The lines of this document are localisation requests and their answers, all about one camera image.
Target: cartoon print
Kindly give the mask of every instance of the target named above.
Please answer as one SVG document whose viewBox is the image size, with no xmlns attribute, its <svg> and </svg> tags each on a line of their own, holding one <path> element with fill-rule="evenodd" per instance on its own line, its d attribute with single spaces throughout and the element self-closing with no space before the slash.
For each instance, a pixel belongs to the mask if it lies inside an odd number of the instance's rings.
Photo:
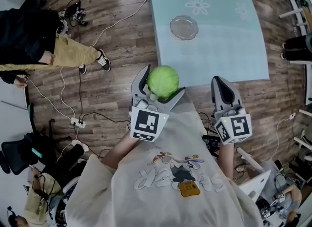
<svg viewBox="0 0 312 227">
<path fill-rule="evenodd" d="M 184 160 L 178 160 L 172 156 L 170 152 L 161 151 L 160 155 L 156 155 L 153 158 L 153 163 L 157 162 L 159 159 L 164 164 L 170 163 L 170 169 L 175 177 L 173 182 L 183 183 L 186 181 L 195 181 L 195 178 L 190 173 L 190 168 L 199 169 L 200 165 L 198 163 L 204 162 L 202 159 L 198 158 L 198 155 L 193 155 L 192 157 L 187 156 Z M 180 167 L 177 167 L 174 162 L 182 164 Z"/>
<path fill-rule="evenodd" d="M 136 180 L 135 189 L 150 188 L 155 182 L 157 188 L 171 185 L 174 190 L 180 190 L 183 197 L 199 195 L 199 186 L 202 186 L 205 191 L 220 192 L 225 189 L 218 173 L 211 179 L 206 174 L 194 173 L 194 171 L 200 169 L 200 163 L 204 162 L 198 155 L 176 159 L 170 152 L 161 151 L 147 166 L 153 165 L 160 160 L 164 164 L 170 164 L 170 166 L 164 167 L 158 172 L 156 168 L 149 172 L 141 170 L 141 178 Z"/>
</svg>

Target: flower pattern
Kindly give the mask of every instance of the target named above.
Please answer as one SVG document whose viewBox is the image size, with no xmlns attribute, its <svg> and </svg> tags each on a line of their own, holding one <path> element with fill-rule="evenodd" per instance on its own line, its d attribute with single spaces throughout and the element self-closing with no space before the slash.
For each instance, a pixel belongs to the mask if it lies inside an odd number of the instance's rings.
<svg viewBox="0 0 312 227">
<path fill-rule="evenodd" d="M 193 14 L 198 15 L 201 12 L 203 15 L 207 15 L 207 8 L 210 7 L 208 3 L 203 2 L 203 0 L 189 0 L 190 2 L 185 3 L 186 7 L 193 9 Z"/>
</svg>

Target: light blue tablecloth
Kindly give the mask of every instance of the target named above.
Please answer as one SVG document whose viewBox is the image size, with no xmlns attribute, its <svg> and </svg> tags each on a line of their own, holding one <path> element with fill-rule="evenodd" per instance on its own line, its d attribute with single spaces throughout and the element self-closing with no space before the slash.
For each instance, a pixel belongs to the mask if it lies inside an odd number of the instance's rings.
<svg viewBox="0 0 312 227">
<path fill-rule="evenodd" d="M 160 65 L 175 68 L 180 86 L 210 84 L 215 75 L 231 82 L 268 79 L 268 61 L 252 0 L 151 0 Z M 170 21 L 188 15 L 198 34 L 182 41 Z"/>
</svg>

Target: floor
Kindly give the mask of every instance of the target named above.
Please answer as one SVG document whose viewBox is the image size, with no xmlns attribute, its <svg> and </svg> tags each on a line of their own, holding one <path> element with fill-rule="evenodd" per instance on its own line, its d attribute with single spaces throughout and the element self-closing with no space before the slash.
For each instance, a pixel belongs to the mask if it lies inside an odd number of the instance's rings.
<svg viewBox="0 0 312 227">
<path fill-rule="evenodd" d="M 70 0 L 49 0 L 48 8 L 62 10 Z M 79 27 L 81 43 L 92 45 L 101 31 L 116 21 L 135 12 L 144 0 L 81 0 L 86 10 L 87 27 Z M 268 62 L 270 80 L 239 82 L 243 104 L 252 116 L 253 136 L 237 144 L 245 151 L 265 160 L 272 156 L 277 145 L 276 126 L 281 119 L 288 118 L 299 108 L 304 108 L 305 70 L 302 65 L 287 64 L 280 58 L 281 44 L 295 36 L 294 20 L 279 19 L 278 15 L 291 10 L 288 0 L 253 0 L 262 27 Z M 70 28 L 70 37 L 79 40 L 77 27 Z M 107 30 L 97 43 L 105 50 L 112 62 L 112 70 L 103 72 L 95 63 L 88 66 L 88 73 L 81 76 L 81 98 L 83 113 L 97 111 L 114 120 L 128 119 L 128 107 L 131 104 L 131 82 L 143 67 L 157 66 L 156 45 L 149 1 L 133 17 Z M 60 101 L 63 88 L 59 70 L 34 71 L 32 80 L 38 88 L 65 115 L 72 115 L 71 109 Z M 76 115 L 81 113 L 79 101 L 79 75 L 77 68 L 64 68 L 66 89 L 63 99 L 71 105 Z M 213 104 L 210 86 L 187 88 L 198 112 L 211 114 Z M 37 129 L 47 127 L 51 118 L 54 124 L 55 138 L 75 137 L 70 122 L 57 113 L 42 98 L 32 85 L 29 85 L 30 101 L 35 105 L 35 125 Z M 87 116 L 85 129 L 79 131 L 79 138 L 99 154 L 105 148 L 111 148 L 128 130 L 126 123 L 113 123 L 101 116 Z M 292 141 L 293 134 L 299 134 L 307 119 L 298 115 L 294 121 L 279 125 L 280 146 L 274 158 L 286 164 L 294 157 L 297 146 Z M 235 165 L 241 159 L 235 156 Z"/>
</svg>

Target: white shoelace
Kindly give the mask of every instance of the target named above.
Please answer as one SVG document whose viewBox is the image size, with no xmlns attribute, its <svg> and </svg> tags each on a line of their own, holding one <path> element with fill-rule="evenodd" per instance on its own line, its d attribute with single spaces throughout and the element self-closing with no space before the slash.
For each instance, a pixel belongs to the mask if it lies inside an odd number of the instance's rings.
<svg viewBox="0 0 312 227">
<path fill-rule="evenodd" d="M 101 66 L 106 65 L 106 59 L 104 56 L 101 56 L 101 58 L 97 61 Z"/>
</svg>

